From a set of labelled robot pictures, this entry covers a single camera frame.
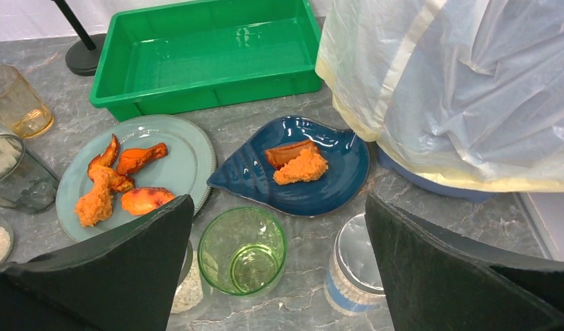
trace fried chicken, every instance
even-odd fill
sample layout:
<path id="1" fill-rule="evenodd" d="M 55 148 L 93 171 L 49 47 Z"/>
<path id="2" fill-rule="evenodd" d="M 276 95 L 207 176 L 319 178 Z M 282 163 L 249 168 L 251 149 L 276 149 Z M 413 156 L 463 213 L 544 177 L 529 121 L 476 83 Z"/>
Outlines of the fried chicken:
<path id="1" fill-rule="evenodd" d="M 276 170 L 280 170 L 283 166 L 290 162 L 290 160 L 297 158 L 300 155 L 300 152 L 304 149 L 319 152 L 319 148 L 316 144 L 312 140 L 306 139 L 298 143 L 293 143 L 292 145 L 265 150 L 265 159 L 272 167 L 276 168 Z"/>
<path id="2" fill-rule="evenodd" d="M 144 215 L 173 199 L 165 188 L 135 188 L 123 194 L 121 207 L 134 216 Z"/>
<path id="3" fill-rule="evenodd" d="M 134 179 L 118 174 L 111 168 L 119 153 L 119 141 L 115 134 L 112 134 L 110 145 L 97 155 L 87 166 L 87 176 L 93 181 L 96 171 L 106 171 L 110 175 L 110 189 L 114 192 L 126 192 L 134 188 Z"/>
<path id="4" fill-rule="evenodd" d="M 120 156 L 116 171 L 119 174 L 135 174 L 146 164 L 168 155 L 166 144 L 159 143 L 151 148 L 130 148 L 124 150 Z"/>
<path id="5" fill-rule="evenodd" d="M 274 181 L 278 185 L 296 183 L 297 181 L 316 181 L 321 178 L 329 166 L 318 152 L 305 148 L 300 155 L 288 161 L 280 170 L 274 172 Z"/>
<path id="6" fill-rule="evenodd" d="M 94 226 L 112 216 L 112 193 L 110 191 L 110 175 L 106 171 L 95 170 L 93 188 L 82 196 L 75 205 L 75 213 L 83 227 Z"/>

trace marble table surface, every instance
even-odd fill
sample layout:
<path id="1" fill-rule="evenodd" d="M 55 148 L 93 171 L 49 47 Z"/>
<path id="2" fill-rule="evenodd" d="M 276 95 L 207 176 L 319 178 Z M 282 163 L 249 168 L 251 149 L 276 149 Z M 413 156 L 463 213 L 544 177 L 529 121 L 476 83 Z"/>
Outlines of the marble table surface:
<path id="1" fill-rule="evenodd" d="M 93 77 L 78 77 L 65 66 L 65 53 L 77 38 L 0 43 L 0 64 L 16 66 L 51 107 L 53 127 L 28 146 L 62 175 L 78 151 L 117 121 L 88 101 Z M 347 125 L 333 109 L 331 92 L 320 92 L 244 103 L 179 115 L 204 129 L 223 162 L 268 121 L 299 114 L 337 128 Z M 443 227 L 490 245 L 532 256 L 542 252 L 527 216 L 514 194 L 499 194 L 485 203 L 440 197 L 415 187 L 374 161 L 367 185 L 347 206 L 315 219 L 295 219 L 268 210 L 282 223 L 288 257 L 280 284 L 266 298 L 251 301 L 222 299 L 183 330 L 393 330 L 384 303 L 366 314 L 346 317 L 327 302 L 323 284 L 334 237 L 351 217 L 364 211 L 367 194 L 377 194 Z M 200 231 L 218 214 L 242 205 L 257 205 L 213 190 L 196 216 Z M 10 257 L 23 262 L 73 244 L 57 220 L 55 208 L 28 216 L 4 211 L 13 224 L 17 244 Z"/>

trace blue stripe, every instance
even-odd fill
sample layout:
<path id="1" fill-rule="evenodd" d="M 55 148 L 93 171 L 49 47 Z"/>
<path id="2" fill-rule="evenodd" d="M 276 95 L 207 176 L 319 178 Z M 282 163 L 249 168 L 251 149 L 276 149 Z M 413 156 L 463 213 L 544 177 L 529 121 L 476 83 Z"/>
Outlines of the blue stripe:
<path id="1" fill-rule="evenodd" d="M 379 305 L 362 305 L 360 303 L 355 303 L 345 298 L 333 283 L 333 279 L 331 277 L 330 271 L 327 271 L 327 291 L 329 292 L 331 299 L 333 299 L 333 301 L 335 301 L 335 303 L 339 307 L 345 310 L 349 310 L 350 312 L 367 312 L 368 310 L 371 310 L 379 306 Z"/>

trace dark blue plate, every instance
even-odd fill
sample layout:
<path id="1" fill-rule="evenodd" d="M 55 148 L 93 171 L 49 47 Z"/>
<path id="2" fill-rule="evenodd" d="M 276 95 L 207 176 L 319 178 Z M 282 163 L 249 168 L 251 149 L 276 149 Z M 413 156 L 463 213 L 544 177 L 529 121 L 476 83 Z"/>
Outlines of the dark blue plate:
<path id="1" fill-rule="evenodd" d="M 318 180 L 278 185 L 265 150 L 310 139 L 329 161 Z M 363 187 L 370 169 L 367 144 L 352 130 L 337 130 L 311 119 L 287 116 L 264 125 L 207 180 L 226 190 L 294 216 L 315 217 L 345 205 Z"/>

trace green glass cup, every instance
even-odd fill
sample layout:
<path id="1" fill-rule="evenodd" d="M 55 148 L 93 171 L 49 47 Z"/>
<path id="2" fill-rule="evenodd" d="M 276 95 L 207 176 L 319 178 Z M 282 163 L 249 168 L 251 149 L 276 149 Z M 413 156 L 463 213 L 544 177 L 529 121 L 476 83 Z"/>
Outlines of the green glass cup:
<path id="1" fill-rule="evenodd" d="M 216 217 L 199 242 L 199 269 L 216 290 L 258 297 L 275 288 L 284 271 L 286 237 L 263 210 L 234 208 Z"/>

